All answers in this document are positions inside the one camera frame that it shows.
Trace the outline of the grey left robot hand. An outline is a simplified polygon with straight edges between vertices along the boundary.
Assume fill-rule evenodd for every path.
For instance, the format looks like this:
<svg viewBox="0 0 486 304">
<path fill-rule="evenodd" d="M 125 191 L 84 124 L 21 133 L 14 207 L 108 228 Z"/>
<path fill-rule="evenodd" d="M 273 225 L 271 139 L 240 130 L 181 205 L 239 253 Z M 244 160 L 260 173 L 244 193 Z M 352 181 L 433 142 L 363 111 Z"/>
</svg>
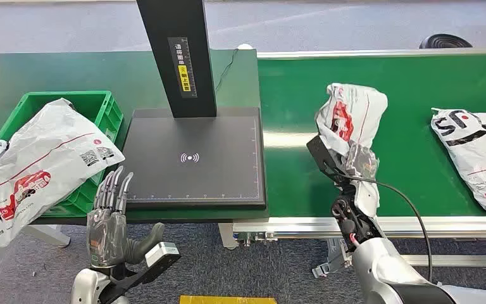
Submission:
<svg viewBox="0 0 486 304">
<path fill-rule="evenodd" d="M 121 263 L 137 265 L 146 253 L 160 243 L 165 225 L 156 223 L 145 238 L 133 239 L 127 234 L 127 194 L 132 172 L 122 176 L 123 166 L 111 171 L 100 183 L 92 211 L 87 214 L 87 249 L 94 268 L 108 269 Z"/>
</svg>

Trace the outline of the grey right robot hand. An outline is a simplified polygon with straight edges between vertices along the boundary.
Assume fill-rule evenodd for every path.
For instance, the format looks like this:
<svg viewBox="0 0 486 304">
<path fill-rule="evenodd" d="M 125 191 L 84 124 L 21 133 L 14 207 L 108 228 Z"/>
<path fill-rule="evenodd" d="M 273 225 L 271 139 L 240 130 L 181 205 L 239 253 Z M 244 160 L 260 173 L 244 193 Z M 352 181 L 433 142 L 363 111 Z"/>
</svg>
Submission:
<svg viewBox="0 0 486 304">
<path fill-rule="evenodd" d="M 349 141 L 349 150 L 342 157 L 344 172 L 353 177 L 375 180 L 380 160 L 368 147 Z"/>
</svg>

